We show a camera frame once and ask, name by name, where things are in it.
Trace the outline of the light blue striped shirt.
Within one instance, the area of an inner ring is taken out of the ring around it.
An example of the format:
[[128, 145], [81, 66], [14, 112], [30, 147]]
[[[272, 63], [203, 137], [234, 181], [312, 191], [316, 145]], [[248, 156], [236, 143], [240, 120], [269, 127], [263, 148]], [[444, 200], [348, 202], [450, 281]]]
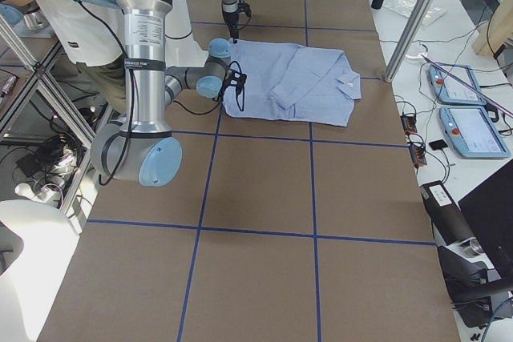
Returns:
[[234, 91], [224, 94], [233, 118], [345, 127], [362, 98], [360, 74], [343, 50], [240, 40], [232, 44], [232, 58], [247, 75], [243, 107]]

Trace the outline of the standing person white shirt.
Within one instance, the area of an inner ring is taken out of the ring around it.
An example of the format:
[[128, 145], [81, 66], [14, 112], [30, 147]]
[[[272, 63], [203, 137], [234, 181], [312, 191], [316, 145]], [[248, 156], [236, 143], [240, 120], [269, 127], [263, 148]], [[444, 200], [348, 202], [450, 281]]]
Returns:
[[119, 35], [120, 12], [74, 0], [6, 0], [15, 6], [37, 2], [69, 60], [95, 85], [112, 108], [126, 110], [125, 70]]

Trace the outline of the upper blue teach pendant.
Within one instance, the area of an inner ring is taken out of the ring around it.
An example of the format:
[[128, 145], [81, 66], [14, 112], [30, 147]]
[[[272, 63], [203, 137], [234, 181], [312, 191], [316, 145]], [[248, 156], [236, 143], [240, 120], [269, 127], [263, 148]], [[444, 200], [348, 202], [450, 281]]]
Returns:
[[[450, 72], [452, 75], [460, 78], [474, 90], [481, 91], [481, 87], [477, 82], [475, 73], [470, 66], [452, 66], [441, 63], [440, 66]], [[434, 95], [441, 104], [446, 105], [469, 105], [469, 106], [485, 106], [486, 101], [477, 95], [474, 91], [465, 87], [456, 79], [440, 71], [433, 65], [429, 66], [428, 79]]]

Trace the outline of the blue teach pendant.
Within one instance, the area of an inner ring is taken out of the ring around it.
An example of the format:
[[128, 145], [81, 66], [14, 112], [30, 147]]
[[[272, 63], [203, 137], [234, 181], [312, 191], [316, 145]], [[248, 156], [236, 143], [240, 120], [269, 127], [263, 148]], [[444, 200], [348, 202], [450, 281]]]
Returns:
[[[441, 63], [440, 66], [450, 72], [452, 75], [460, 78], [474, 90], [481, 91], [481, 87], [477, 82], [475, 73], [470, 66], [452, 66]], [[428, 79], [434, 95], [441, 104], [446, 105], [469, 105], [469, 106], [485, 106], [486, 101], [477, 95], [474, 91], [465, 87], [456, 79], [440, 71], [433, 65], [429, 66]]]
[[507, 159], [511, 153], [481, 106], [445, 106], [439, 109], [444, 132], [464, 159]]

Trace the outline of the lower blue teach pendant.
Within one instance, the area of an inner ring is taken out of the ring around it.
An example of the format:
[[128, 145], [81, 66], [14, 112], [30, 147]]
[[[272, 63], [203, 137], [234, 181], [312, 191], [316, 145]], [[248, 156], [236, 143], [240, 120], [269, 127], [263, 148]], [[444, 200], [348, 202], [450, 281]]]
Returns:
[[464, 159], [507, 159], [511, 153], [481, 106], [445, 106], [439, 109], [444, 132]]

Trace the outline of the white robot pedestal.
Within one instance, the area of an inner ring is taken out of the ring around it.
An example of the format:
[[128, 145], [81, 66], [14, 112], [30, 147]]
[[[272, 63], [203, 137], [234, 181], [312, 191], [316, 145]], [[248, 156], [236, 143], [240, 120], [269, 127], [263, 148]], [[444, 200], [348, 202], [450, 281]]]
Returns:
[[172, 0], [172, 10], [165, 18], [164, 37], [167, 66], [204, 66], [208, 52], [195, 40], [187, 0]]

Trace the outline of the aluminium frame post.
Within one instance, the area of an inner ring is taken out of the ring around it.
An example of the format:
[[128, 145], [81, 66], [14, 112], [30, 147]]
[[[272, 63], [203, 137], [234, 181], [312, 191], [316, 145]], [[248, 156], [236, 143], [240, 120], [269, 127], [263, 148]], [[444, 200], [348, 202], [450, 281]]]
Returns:
[[424, 19], [426, 12], [428, 11], [433, 0], [417, 0], [415, 6], [408, 18], [405, 28], [402, 32], [398, 44], [394, 49], [394, 52], [390, 58], [390, 61], [386, 67], [383, 75], [385, 82], [392, 82], [395, 75], [398, 73], [399, 67], [401, 66], [405, 54], [410, 47], [410, 44], [414, 41], [414, 37], [418, 32]]

